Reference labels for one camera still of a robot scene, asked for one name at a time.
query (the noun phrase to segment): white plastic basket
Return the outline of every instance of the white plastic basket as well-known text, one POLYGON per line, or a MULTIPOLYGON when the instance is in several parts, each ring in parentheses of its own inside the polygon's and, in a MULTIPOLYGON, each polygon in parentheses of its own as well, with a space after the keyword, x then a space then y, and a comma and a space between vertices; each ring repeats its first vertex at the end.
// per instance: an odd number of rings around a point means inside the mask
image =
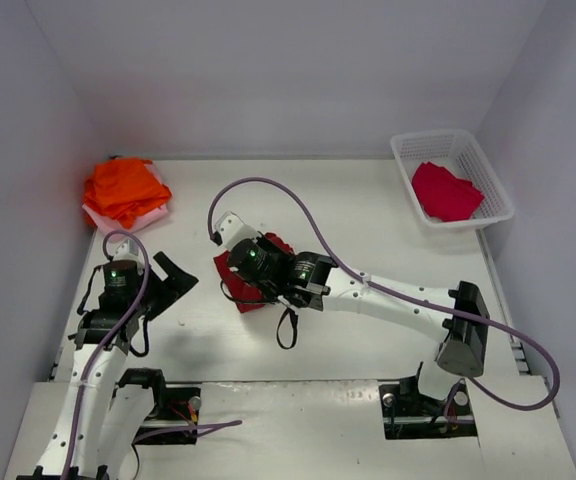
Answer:
POLYGON ((475 137, 465 130, 432 130, 395 135, 390 140, 408 194, 421 220, 433 228, 484 228, 508 220, 515 213, 508 195, 475 137), (468 220, 442 222, 426 215, 412 188, 412 177, 424 162, 446 167, 470 180, 486 197, 468 220))

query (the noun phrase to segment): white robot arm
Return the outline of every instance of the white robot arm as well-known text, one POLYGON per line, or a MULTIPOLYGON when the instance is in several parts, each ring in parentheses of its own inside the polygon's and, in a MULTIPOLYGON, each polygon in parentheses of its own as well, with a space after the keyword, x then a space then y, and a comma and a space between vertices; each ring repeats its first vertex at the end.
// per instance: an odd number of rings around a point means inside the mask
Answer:
POLYGON ((461 282, 457 289, 409 285, 356 271, 357 281, 326 256, 311 252, 287 254, 260 232, 227 212, 215 224, 218 241, 230 252, 228 266, 246 283, 257 287, 268 300, 288 308, 353 312, 416 330, 434 340, 418 372, 418 390, 445 400, 461 377, 483 374, 487 327, 464 319, 447 319, 430 308, 386 295, 369 281, 411 297, 448 308, 487 314, 479 289, 461 282))
POLYGON ((124 364, 139 320, 152 321, 193 288, 197 279, 159 252, 153 259, 168 277, 161 280, 151 270, 146 280, 137 253, 131 240, 122 243, 101 267, 105 286, 99 308, 84 312, 80 306, 83 317, 74 338, 73 371, 59 419, 33 474, 18 480, 64 478, 64 466, 69 480, 116 479, 144 419, 163 406, 166 386, 161 370, 124 371, 124 364), (108 343, 102 343, 137 301, 144 281, 143 296, 132 315, 108 343))

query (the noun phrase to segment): red cloth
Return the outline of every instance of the red cloth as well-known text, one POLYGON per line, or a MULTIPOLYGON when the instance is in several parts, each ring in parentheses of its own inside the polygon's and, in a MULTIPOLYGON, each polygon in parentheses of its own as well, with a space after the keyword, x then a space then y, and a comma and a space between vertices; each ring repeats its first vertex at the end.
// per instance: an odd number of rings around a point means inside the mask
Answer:
MULTIPOLYGON (((281 248, 284 252, 294 253, 292 247, 287 243, 284 243, 284 241, 274 233, 268 232, 265 234, 265 237, 272 243, 274 243, 276 246, 281 248)), ((214 261, 219 276, 228 287, 230 296, 238 300, 246 300, 246 301, 261 300, 263 296, 261 295, 261 292, 257 288, 251 287, 250 285, 245 283, 241 278, 239 278, 236 274, 234 274, 228 269, 226 260, 228 259, 229 254, 230 252, 226 251, 221 255, 219 255, 218 257, 215 257, 214 261)), ((263 304, 251 305, 242 303, 236 303, 235 305, 237 305, 237 309, 241 313, 246 313, 251 310, 257 310, 264 306, 263 304)))
POLYGON ((472 182, 430 162, 419 166, 412 188, 424 211, 443 222, 468 220, 485 198, 472 182))

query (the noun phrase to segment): gray wall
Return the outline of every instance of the gray wall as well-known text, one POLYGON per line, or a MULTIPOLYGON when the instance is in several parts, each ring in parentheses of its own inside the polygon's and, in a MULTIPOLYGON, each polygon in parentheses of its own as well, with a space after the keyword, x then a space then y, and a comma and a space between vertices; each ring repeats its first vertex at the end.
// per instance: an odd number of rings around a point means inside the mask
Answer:
POLYGON ((390 155, 476 130, 545 0, 29 0, 115 151, 390 155))
POLYGON ((504 291, 516 325, 559 361, 576 460, 576 2, 548 2, 478 137, 517 209, 488 230, 504 291))
POLYGON ((81 185, 102 155, 26 5, 0 0, 0 478, 67 318, 90 234, 81 185))

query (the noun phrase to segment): purple cable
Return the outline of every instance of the purple cable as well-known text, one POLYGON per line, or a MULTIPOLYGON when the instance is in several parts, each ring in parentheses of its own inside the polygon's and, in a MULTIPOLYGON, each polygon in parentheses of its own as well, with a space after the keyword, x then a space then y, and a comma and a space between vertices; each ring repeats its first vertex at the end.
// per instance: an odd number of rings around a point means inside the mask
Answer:
POLYGON ((182 425, 179 427, 159 428, 157 430, 151 430, 150 432, 142 433, 141 435, 135 437, 135 439, 132 441, 132 443, 134 444, 137 442, 141 442, 142 440, 145 440, 146 438, 155 437, 157 435, 164 435, 166 433, 192 432, 195 430, 206 430, 205 432, 202 432, 202 433, 196 435, 196 438, 199 438, 199 437, 203 437, 205 435, 208 435, 210 433, 216 432, 218 430, 221 430, 222 428, 236 427, 237 425, 241 425, 242 423, 244 423, 244 422, 241 420, 233 420, 232 422, 226 422, 226 423, 206 423, 204 425, 182 425))
MULTIPOLYGON (((328 256, 330 258, 332 258, 335 261, 335 263, 339 266, 339 268, 341 268, 345 273, 350 275, 355 280, 357 280, 361 283, 364 283, 363 277, 361 275, 357 274, 356 272, 354 272, 348 265, 346 265, 335 254, 335 252, 332 251, 332 249, 328 245, 328 242, 326 242, 326 239, 321 234, 321 231, 319 230, 319 227, 317 226, 315 219, 313 218, 312 214, 310 213, 310 211, 308 210, 308 207, 306 207, 304 202, 302 202, 301 199, 292 190, 290 190, 288 187, 282 185, 279 182, 271 180, 269 178, 264 178, 264 177, 242 178, 242 179, 239 179, 239 180, 232 182, 231 184, 227 185, 217 194, 217 196, 214 198, 214 200, 210 204, 210 208, 208 209, 208 234, 210 235, 211 240, 214 241, 214 239, 215 239, 215 232, 213 231, 213 226, 212 226, 212 217, 213 217, 214 212, 215 212, 215 207, 217 206, 217 203, 219 202, 219 200, 221 200, 221 197, 223 197, 226 194, 226 192, 235 188, 236 186, 242 185, 244 183, 251 183, 251 182, 259 182, 259 183, 266 183, 268 185, 272 185, 273 187, 277 187, 278 189, 280 189, 281 191, 286 193, 290 198, 292 198, 297 203, 297 205, 299 205, 299 207, 301 207, 301 210, 304 212, 304 215, 306 215, 306 218, 308 219, 308 222, 310 222, 310 226, 312 227, 313 231, 315 232, 315 235, 317 236, 319 243, 321 243, 321 246, 324 248, 324 250, 326 251, 328 256)), ((552 358, 550 353, 548 353, 548 351, 544 347, 542 347, 539 343, 537 343, 536 340, 533 340, 528 335, 520 332, 519 330, 515 330, 514 328, 509 327, 508 325, 505 325, 503 323, 496 322, 496 321, 488 319, 486 317, 482 317, 481 315, 475 315, 474 313, 464 312, 464 311, 456 310, 454 308, 443 307, 441 305, 437 305, 434 303, 419 300, 417 298, 410 297, 408 295, 400 293, 396 290, 392 290, 392 289, 390 289, 384 285, 380 285, 379 283, 375 283, 375 282, 370 281, 370 280, 368 280, 365 283, 366 283, 366 285, 374 288, 375 290, 378 290, 382 293, 385 293, 386 295, 390 295, 392 297, 398 298, 399 300, 403 300, 405 302, 412 303, 413 305, 417 305, 419 307, 424 307, 424 308, 430 308, 430 309, 435 310, 437 312, 442 312, 442 313, 445 313, 447 315, 465 318, 465 319, 471 320, 473 322, 482 323, 484 325, 488 325, 489 327, 496 328, 498 330, 501 330, 502 332, 505 332, 509 335, 513 335, 513 336, 519 338, 521 341, 527 343, 532 348, 537 350, 537 352, 539 352, 539 354, 542 357, 544 357, 546 362, 548 362, 548 365, 550 366, 550 368, 552 370, 552 388, 551 388, 550 392, 548 392, 548 394, 542 400, 540 400, 537 403, 534 403, 532 405, 519 405, 516 403, 509 402, 508 400, 500 398, 499 396, 492 393, 490 390, 488 390, 486 387, 484 387, 481 383, 479 383, 474 378, 469 378, 469 380, 471 382, 473 382, 482 392, 484 392, 486 395, 488 395, 490 398, 497 401, 498 403, 501 403, 502 405, 509 407, 509 408, 513 408, 515 410, 521 410, 524 412, 528 412, 528 411, 538 410, 540 408, 545 407, 550 402, 552 402, 555 399, 555 397, 557 396, 557 393, 559 393, 559 387, 560 387, 560 383, 561 383, 560 382, 560 380, 561 380, 560 376, 561 375, 559 373, 559 367, 557 366, 555 359, 552 358)))
POLYGON ((90 375, 90 371, 92 370, 92 367, 95 363, 95 360, 97 359, 97 356, 99 355, 101 350, 106 346, 106 344, 110 342, 110 340, 112 340, 112 338, 121 329, 121 327, 123 327, 124 324, 128 321, 130 316, 133 314, 133 312, 139 305, 139 302, 141 301, 141 298, 144 296, 144 293, 146 291, 146 286, 148 285, 148 276, 150 275, 150 262, 148 260, 148 252, 146 251, 146 247, 144 247, 144 244, 141 243, 141 241, 130 232, 126 232, 124 230, 113 230, 104 237, 104 241, 102 244, 104 255, 108 259, 111 258, 110 255, 108 255, 107 250, 108 240, 113 235, 124 235, 133 240, 137 244, 139 250, 141 250, 141 254, 144 257, 144 275, 141 281, 141 287, 139 288, 139 292, 137 293, 137 296, 133 300, 132 304, 130 304, 130 307, 128 307, 128 310, 126 310, 126 313, 123 314, 123 316, 119 319, 117 324, 114 327, 112 327, 112 329, 101 339, 101 342, 99 342, 97 347, 93 350, 92 355, 88 359, 88 362, 86 362, 83 372, 81 372, 80 379, 82 384, 79 386, 79 389, 77 390, 77 398, 75 399, 75 409, 72 414, 72 426, 70 427, 68 452, 66 453, 66 461, 64 462, 64 469, 61 472, 60 480, 68 479, 68 471, 70 470, 70 466, 72 465, 72 458, 75 454, 75 442, 77 441, 77 430, 79 428, 81 407, 84 400, 84 392, 86 390, 84 383, 86 382, 86 380, 88 380, 88 376, 90 375))

